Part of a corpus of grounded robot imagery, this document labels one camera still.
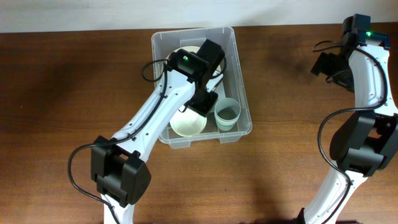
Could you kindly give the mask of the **white bowl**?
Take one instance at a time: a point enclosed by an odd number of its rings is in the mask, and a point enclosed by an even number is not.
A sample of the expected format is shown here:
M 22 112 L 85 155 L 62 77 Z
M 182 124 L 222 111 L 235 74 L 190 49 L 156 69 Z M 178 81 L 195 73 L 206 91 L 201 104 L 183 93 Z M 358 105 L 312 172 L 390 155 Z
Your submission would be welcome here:
M 188 138 L 200 134 L 207 124 L 207 117 L 187 108 L 184 112 L 179 110 L 172 116 L 170 126 L 179 136 Z

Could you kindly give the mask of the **grey plastic cup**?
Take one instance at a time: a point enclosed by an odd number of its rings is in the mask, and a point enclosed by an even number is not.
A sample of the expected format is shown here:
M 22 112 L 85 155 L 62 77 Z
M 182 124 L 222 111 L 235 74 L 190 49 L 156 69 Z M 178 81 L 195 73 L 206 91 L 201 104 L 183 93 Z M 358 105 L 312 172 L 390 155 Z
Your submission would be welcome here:
M 215 105 L 215 114 L 234 113 L 240 116 L 241 105 L 233 98 L 225 98 L 220 100 Z

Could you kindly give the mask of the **cream white plate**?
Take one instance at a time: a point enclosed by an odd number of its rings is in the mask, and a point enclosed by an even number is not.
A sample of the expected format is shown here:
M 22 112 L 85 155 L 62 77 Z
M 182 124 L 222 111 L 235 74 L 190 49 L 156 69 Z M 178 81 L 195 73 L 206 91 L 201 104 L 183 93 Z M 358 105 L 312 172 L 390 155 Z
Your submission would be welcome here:
M 205 72 L 210 71 L 210 62 L 205 58 L 210 54 L 199 55 L 199 50 L 201 50 L 201 47 L 196 46 L 186 46 L 176 49 L 168 56 L 167 65 L 172 70 L 176 70 L 187 76 L 188 80 L 199 82 L 199 78 L 203 78 Z M 210 79 L 220 75 L 223 76 L 224 69 L 225 67 L 221 68 L 220 65 L 218 65 Z

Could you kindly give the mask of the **cream plastic cup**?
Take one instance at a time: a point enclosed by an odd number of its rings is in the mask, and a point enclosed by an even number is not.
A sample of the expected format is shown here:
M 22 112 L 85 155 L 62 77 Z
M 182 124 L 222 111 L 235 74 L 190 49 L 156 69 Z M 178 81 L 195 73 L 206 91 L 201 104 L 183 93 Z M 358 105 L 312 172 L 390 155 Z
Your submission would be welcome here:
M 216 122 L 228 126 L 235 124 L 238 121 L 239 116 L 234 113 L 222 113 L 222 114 L 216 113 L 215 119 Z

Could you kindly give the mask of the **yellow bowl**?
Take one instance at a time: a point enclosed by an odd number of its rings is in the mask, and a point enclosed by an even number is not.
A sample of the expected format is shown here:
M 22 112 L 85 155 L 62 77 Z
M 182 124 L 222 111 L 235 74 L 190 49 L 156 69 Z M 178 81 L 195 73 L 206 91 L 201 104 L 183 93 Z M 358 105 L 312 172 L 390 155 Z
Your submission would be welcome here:
M 204 130 L 206 124 L 173 123 L 170 124 L 170 126 L 176 134 L 188 138 L 200 134 Z

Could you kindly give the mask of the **green plastic cup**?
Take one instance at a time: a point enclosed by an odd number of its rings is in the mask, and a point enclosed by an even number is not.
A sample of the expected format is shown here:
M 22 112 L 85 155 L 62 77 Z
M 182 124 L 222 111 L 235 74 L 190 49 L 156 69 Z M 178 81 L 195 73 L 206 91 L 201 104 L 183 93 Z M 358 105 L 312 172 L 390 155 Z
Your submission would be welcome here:
M 222 130 L 222 131 L 229 131 L 231 130 L 234 125 L 236 124 L 236 121 L 221 121 L 221 120 L 216 120 L 216 125 L 217 127 Z

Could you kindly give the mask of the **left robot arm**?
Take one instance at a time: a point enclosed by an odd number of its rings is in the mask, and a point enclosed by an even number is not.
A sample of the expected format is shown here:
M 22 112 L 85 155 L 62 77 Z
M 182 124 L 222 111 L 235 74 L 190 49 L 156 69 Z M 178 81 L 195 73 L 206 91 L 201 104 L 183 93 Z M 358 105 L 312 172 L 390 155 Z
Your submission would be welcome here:
M 163 60 L 158 86 L 133 119 L 111 139 L 97 137 L 91 148 L 91 179 L 104 201 L 105 223 L 132 223 L 134 206 L 151 180 L 146 161 L 157 138 L 179 109 L 209 113 L 218 95 L 206 85 L 224 56 L 211 40 L 195 53 L 171 53 Z

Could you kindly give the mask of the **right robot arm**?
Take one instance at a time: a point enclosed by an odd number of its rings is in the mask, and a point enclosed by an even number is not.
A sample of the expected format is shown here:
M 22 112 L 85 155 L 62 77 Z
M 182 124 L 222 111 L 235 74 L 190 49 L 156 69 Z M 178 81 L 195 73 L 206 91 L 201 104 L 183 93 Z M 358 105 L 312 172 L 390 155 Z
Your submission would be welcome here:
M 369 16 L 354 14 L 344 20 L 341 40 L 329 43 L 339 53 L 314 47 L 320 56 L 311 72 L 322 73 L 326 82 L 352 91 L 355 104 L 329 114 L 320 124 L 317 144 L 330 170 L 296 223 L 336 223 L 358 187 L 377 170 L 385 169 L 397 153 L 397 106 L 388 76 L 388 35 L 372 31 Z M 350 117 L 333 135 L 327 156 L 322 149 L 323 128 L 343 113 Z

